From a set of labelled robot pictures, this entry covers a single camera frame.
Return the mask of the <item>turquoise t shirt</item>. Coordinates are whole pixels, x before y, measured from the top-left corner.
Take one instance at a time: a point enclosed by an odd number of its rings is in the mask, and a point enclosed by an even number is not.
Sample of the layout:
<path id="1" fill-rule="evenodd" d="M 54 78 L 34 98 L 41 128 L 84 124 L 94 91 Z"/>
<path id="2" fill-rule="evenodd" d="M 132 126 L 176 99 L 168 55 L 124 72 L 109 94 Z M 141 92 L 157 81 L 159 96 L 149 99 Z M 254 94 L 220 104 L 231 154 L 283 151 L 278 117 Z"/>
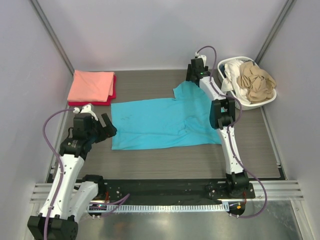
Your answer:
<path id="1" fill-rule="evenodd" d="M 221 144 L 210 125 L 211 100 L 205 92 L 184 81 L 173 93 L 173 98 L 113 103 L 111 118 L 117 133 L 112 138 L 112 150 Z"/>

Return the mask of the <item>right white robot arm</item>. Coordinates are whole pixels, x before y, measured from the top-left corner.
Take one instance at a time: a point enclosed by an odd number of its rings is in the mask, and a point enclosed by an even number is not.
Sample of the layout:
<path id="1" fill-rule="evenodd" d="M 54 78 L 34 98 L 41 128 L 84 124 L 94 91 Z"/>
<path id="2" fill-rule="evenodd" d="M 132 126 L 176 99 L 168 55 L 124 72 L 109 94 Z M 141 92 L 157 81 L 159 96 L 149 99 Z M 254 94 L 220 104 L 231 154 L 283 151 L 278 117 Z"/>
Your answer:
<path id="1" fill-rule="evenodd" d="M 187 67 L 186 80 L 195 83 L 211 100 L 209 122 L 221 140 L 226 166 L 225 192 L 231 198 L 243 198 L 249 189 L 249 177 L 243 167 L 235 138 L 235 100 L 217 86 L 204 60 L 196 56 Z"/>

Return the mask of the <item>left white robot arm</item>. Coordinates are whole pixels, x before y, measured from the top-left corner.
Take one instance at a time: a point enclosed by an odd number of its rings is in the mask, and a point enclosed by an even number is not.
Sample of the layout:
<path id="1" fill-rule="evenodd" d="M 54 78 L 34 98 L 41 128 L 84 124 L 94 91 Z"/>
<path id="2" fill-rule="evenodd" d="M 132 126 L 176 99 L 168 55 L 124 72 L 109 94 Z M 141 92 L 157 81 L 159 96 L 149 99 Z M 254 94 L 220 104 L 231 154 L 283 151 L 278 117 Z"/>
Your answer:
<path id="1" fill-rule="evenodd" d="M 38 215 L 30 216 L 27 227 L 36 240 L 74 240 L 79 220 L 90 202 L 106 194 L 104 178 L 86 175 L 76 193 L 75 183 L 93 144 L 116 135 L 109 116 L 102 114 L 104 124 L 90 112 L 78 113 L 67 138 L 60 144 L 58 169 L 50 192 Z"/>

